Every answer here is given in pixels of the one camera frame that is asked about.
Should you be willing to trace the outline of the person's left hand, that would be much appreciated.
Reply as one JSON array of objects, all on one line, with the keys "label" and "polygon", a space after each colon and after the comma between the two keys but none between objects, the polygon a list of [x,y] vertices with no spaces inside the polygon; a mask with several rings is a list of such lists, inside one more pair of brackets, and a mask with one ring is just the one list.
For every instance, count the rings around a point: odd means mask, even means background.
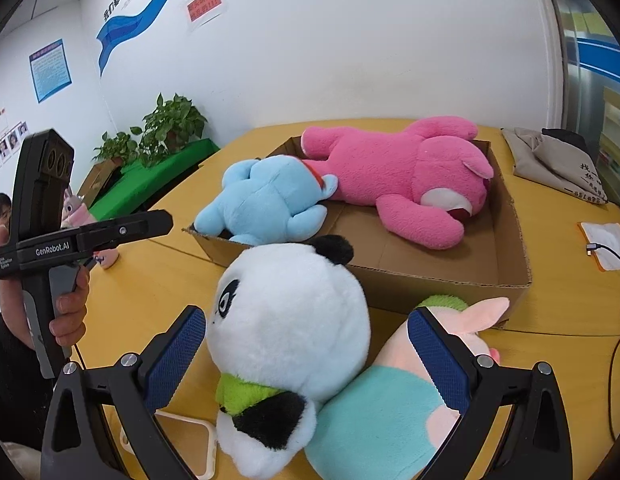
[{"label": "person's left hand", "polygon": [[[47,322],[45,334],[53,336],[56,344],[71,347],[77,344],[86,333],[86,301],[89,293],[89,272],[80,266],[76,272],[72,292],[60,295],[55,306],[46,300],[38,300],[35,325],[43,327]],[[30,349],[36,340],[30,332],[28,304],[30,294],[22,289],[20,278],[0,280],[0,316],[8,330]]]}]

